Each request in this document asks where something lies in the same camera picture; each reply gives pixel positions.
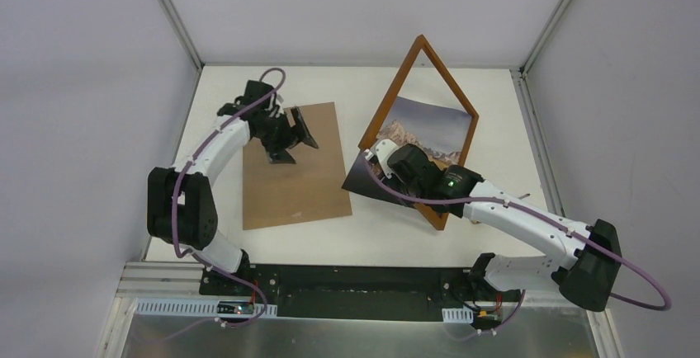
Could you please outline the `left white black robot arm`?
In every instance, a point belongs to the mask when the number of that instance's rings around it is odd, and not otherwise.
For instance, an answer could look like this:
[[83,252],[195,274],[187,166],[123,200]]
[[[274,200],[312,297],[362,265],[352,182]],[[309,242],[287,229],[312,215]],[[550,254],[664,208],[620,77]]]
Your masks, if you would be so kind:
[[249,80],[241,96],[217,112],[214,127],[194,151],[169,167],[155,167],[147,179],[150,237],[173,246],[177,257],[195,257],[220,274],[231,295],[245,294],[252,284],[250,261],[218,229],[213,186],[231,158],[258,139],[271,164],[293,164],[298,144],[318,148],[301,110],[283,109],[279,87]]

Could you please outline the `mountain landscape photo print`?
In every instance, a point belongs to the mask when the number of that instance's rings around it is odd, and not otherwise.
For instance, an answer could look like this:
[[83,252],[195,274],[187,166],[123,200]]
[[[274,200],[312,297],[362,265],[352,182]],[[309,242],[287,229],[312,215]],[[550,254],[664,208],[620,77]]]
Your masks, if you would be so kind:
[[[399,146],[413,144],[443,169],[461,163],[461,152],[471,122],[472,116],[462,109],[397,97],[378,130],[375,141],[389,139]],[[395,205],[412,205],[387,193],[373,182],[361,158],[353,163],[342,188]]]

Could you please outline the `brown wooden photo frame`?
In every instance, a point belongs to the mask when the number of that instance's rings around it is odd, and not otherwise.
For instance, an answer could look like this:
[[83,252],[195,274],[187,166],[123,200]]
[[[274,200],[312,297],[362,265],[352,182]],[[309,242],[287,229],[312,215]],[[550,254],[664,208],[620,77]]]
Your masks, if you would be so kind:
[[417,210],[433,228],[442,231],[453,214],[438,214],[428,206],[418,203],[413,197],[400,198],[400,193],[386,184],[388,178],[381,176],[379,168],[372,167],[363,156],[363,152],[376,142],[376,134],[397,97],[429,105],[462,109],[472,116],[461,152],[461,163],[456,164],[462,167],[466,165],[467,154],[480,116],[424,35],[415,39],[397,72],[393,73],[385,68],[370,68],[362,72],[352,85],[352,95],[348,101],[348,119],[355,123],[357,128],[364,129],[358,144],[359,153],[352,164],[361,158],[373,182],[387,193],[412,204],[410,207],[399,205],[400,207]]

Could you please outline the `brown fibreboard backing board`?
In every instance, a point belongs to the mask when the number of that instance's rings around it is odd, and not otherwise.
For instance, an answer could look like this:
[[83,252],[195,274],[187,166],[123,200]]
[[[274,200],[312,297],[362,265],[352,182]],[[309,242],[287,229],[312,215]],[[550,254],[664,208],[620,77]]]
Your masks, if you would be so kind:
[[338,118],[332,102],[300,108],[318,149],[299,144],[294,164],[271,164],[260,144],[243,151],[244,230],[336,219],[352,215]]

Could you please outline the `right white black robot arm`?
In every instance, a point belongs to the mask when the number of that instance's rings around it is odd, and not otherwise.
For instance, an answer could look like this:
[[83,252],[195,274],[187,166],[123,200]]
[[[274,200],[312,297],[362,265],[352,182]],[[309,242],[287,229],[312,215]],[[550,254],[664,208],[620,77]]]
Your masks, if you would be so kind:
[[605,309],[621,265],[596,247],[622,253],[612,224],[599,219],[588,225],[529,205],[468,168],[441,169],[414,144],[383,139],[374,151],[400,198],[413,197],[438,214],[487,224],[541,253],[538,257],[481,254],[468,279],[477,299],[491,299],[500,291],[546,290],[557,291],[588,311]]

